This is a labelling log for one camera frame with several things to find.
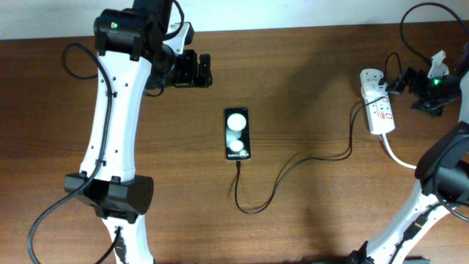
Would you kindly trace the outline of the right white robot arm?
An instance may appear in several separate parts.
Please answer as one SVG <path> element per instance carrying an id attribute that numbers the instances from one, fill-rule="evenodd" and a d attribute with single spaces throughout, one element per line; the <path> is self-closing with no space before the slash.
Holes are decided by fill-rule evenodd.
<path id="1" fill-rule="evenodd" d="M 458 123 L 413 166 L 416 182 L 411 195 L 391 223 L 375 238 L 345 259 L 346 263 L 406 263 L 407 255 L 426 233 L 444 216 L 452 214 L 467 221 L 456 208 L 468 205 L 468 47 L 465 45 L 450 74 L 444 64 L 446 54 L 440 51 L 430 62 L 429 71 L 409 67 L 391 84 L 383 72 L 365 69 L 361 72 L 363 96 L 369 127 L 373 134 L 386 140 L 394 129 L 389 95 L 408 89 L 418 97 L 413 109 L 433 117 L 456 99 L 461 100 Z"/>

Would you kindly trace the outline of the white power strip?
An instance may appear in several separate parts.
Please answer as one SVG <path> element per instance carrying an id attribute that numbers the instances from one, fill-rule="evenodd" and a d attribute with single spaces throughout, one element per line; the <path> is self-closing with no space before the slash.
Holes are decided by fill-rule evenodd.
<path id="1" fill-rule="evenodd" d="M 364 69 L 361 71 L 361 86 L 365 81 L 385 82 L 384 74 L 377 69 Z M 394 116 L 391 110 L 391 103 L 388 93 L 380 98 L 371 100 L 364 99 L 366 104 L 366 114 L 369 122 L 370 133 L 373 135 L 382 135 L 395 129 Z"/>

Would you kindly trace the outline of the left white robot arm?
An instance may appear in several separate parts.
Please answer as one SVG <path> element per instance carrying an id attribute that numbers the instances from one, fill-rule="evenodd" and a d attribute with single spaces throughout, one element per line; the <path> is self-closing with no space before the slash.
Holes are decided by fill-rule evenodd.
<path id="1" fill-rule="evenodd" d="M 64 189 L 94 208 L 114 243 L 118 263 L 153 263 L 145 214 L 154 182 L 136 174 L 134 153 L 141 99 L 146 89 L 208 87 L 210 56 L 185 49 L 194 30 L 170 12 L 144 7 L 104 10 L 94 24 L 101 69 L 89 146 Z"/>

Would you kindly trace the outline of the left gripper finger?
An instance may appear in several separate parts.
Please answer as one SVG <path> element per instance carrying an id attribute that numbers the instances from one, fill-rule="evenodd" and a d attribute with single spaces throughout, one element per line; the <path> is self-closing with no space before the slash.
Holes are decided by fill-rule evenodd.
<path id="1" fill-rule="evenodd" d="M 174 81 L 176 88 L 198 87 L 196 83 L 198 75 L 197 53 L 194 50 L 184 50 L 177 57 L 175 69 L 177 71 Z"/>
<path id="2" fill-rule="evenodd" d="M 211 56 L 209 54 L 201 54 L 199 57 L 197 85 L 202 88 L 207 88 L 212 84 L 213 77 L 211 73 Z"/>

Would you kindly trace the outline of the black Galaxy smartphone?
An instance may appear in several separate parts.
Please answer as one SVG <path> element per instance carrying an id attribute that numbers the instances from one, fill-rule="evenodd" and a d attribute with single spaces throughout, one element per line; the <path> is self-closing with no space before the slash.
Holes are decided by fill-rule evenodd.
<path id="1" fill-rule="evenodd" d="M 251 139 L 248 109 L 224 109 L 225 150 L 228 161 L 251 159 Z"/>

